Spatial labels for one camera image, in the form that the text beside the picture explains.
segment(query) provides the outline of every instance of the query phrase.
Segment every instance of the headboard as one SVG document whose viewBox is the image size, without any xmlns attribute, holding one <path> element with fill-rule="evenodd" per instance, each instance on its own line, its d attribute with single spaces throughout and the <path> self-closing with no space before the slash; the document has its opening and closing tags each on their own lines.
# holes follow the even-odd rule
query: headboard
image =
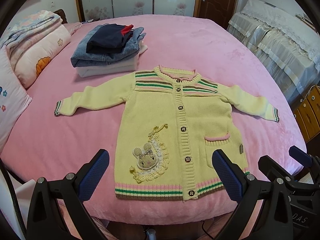
<svg viewBox="0 0 320 240">
<path fill-rule="evenodd" d="M 54 11 L 53 13 L 58 14 L 61 19 L 62 19 L 62 24 L 68 23 L 67 18 L 66 18 L 66 14 L 64 13 L 64 10 L 59 9 Z"/>
</svg>

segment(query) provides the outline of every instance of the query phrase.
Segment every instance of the blue gripper pad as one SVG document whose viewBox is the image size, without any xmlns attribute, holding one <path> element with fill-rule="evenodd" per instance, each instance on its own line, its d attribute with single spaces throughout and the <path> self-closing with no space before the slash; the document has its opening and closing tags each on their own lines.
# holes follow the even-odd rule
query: blue gripper pad
<svg viewBox="0 0 320 240">
<path fill-rule="evenodd" d="M 289 155 L 304 167 L 310 168 L 312 166 L 312 158 L 295 145 L 290 147 Z"/>
<path fill-rule="evenodd" d="M 78 181 L 78 198 L 81 202 L 91 198 L 108 166 L 109 153 L 101 149 L 89 163 L 81 167 L 77 173 L 77 177 L 82 178 Z"/>
<path fill-rule="evenodd" d="M 222 150 L 212 154 L 212 165 L 216 170 L 231 200 L 241 202 L 246 188 L 244 173 L 238 165 L 233 164 Z"/>
</svg>

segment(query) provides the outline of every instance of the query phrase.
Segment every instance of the striped shoulder panel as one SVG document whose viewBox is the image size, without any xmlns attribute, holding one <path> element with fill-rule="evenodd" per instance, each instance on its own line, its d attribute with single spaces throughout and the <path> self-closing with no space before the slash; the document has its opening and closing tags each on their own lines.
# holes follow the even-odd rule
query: striped shoulder panel
<svg viewBox="0 0 320 240">
<path fill-rule="evenodd" d="M 136 90 L 139 91 L 163 91 L 172 93 L 173 87 L 164 81 L 154 71 L 136 72 Z"/>
<path fill-rule="evenodd" d="M 202 95 L 202 96 L 212 96 L 218 93 L 218 85 L 212 82 L 209 82 L 206 79 L 201 79 L 192 86 L 184 86 L 183 92 L 185 95 Z"/>
</svg>

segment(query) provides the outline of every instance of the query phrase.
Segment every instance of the bear ear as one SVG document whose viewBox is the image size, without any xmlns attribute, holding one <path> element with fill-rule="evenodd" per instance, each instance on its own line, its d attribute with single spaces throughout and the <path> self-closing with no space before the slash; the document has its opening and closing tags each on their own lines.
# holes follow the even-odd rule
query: bear ear
<svg viewBox="0 0 320 240">
<path fill-rule="evenodd" d="M 139 156 L 139 155 L 141 155 L 142 154 L 142 150 L 140 149 L 140 148 L 135 148 L 134 150 L 133 150 L 133 155 L 134 156 Z"/>
<path fill-rule="evenodd" d="M 149 151 L 149 150 L 152 150 L 152 146 L 151 146 L 151 143 L 146 143 L 144 146 L 143 146 L 143 149 L 145 152 Z"/>
</svg>

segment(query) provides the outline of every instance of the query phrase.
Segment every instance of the metal screw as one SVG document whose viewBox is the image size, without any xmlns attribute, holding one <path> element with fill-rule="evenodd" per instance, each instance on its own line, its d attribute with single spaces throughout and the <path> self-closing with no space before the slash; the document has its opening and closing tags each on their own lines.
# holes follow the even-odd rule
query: metal screw
<svg viewBox="0 0 320 240">
<path fill-rule="evenodd" d="M 283 184 L 283 179 L 277 178 L 277 182 L 278 182 L 279 184 Z"/>
<path fill-rule="evenodd" d="M 253 176 L 253 175 L 250 174 L 250 173 L 247 175 L 247 179 L 250 180 L 250 181 L 254 180 L 255 178 L 256 178 L 256 177 Z"/>
<path fill-rule="evenodd" d="M 68 173 L 66 175 L 66 179 L 73 179 L 75 177 L 75 174 L 74 173 Z"/>
<path fill-rule="evenodd" d="M 44 182 L 44 177 L 40 177 L 40 178 L 37 180 L 37 182 L 38 182 L 39 184 L 41 184 L 42 182 Z"/>
</svg>

